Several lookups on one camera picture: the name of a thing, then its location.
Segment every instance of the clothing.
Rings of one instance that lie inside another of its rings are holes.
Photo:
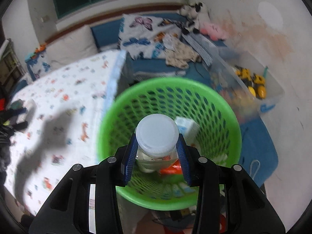
[[[174,50],[165,50],[166,64],[181,69],[188,69],[189,61],[201,61],[200,55],[195,52],[190,46],[185,45],[177,38],[172,38]]]
[[[19,114],[22,114],[25,112],[26,112],[26,108],[19,108],[19,109],[10,108],[9,110],[6,110],[0,113],[0,123],[1,123],[0,173],[5,173],[5,171],[7,170],[7,166],[11,163],[11,157],[10,157],[10,145],[11,145],[10,136],[11,135],[6,134],[6,132],[8,131],[7,129],[10,130],[11,128],[3,126],[2,124],[6,122],[8,119],[11,119],[13,116],[18,116]]]

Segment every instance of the bed sheet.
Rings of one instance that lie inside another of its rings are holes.
[[[33,99],[36,109],[27,130],[11,138],[5,187],[33,215],[74,164],[98,164],[97,133],[125,60],[125,51],[99,53],[36,80],[14,96],[12,101]]]

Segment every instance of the white bottle cap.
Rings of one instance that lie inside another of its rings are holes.
[[[179,129],[174,120],[159,113],[144,117],[135,133],[139,147],[151,157],[169,155],[179,138]]]

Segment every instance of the plastic storage box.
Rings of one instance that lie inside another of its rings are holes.
[[[248,68],[252,75],[263,74],[265,67],[249,52],[237,53],[228,47],[212,47],[211,54],[211,87],[232,107],[240,124],[272,110],[283,97],[283,88],[269,70],[266,74],[267,96],[263,100],[254,97],[235,74],[232,68],[235,65]]]

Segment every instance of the stuffed animal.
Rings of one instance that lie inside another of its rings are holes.
[[[195,10],[197,12],[197,21],[195,21],[195,29],[194,33],[201,33],[203,35],[208,35],[211,40],[225,40],[228,38],[227,32],[224,31],[219,25],[213,24],[210,21],[208,8],[204,3],[195,4]]]
[[[182,28],[182,33],[184,35],[189,34],[190,32],[194,31],[194,26],[197,18],[197,12],[195,10],[194,6],[184,5],[182,6],[178,11],[178,14],[181,16],[186,17],[187,21],[185,23],[185,26]]]
[[[35,49],[35,54],[38,54],[46,49],[46,44],[40,45],[39,48]]]

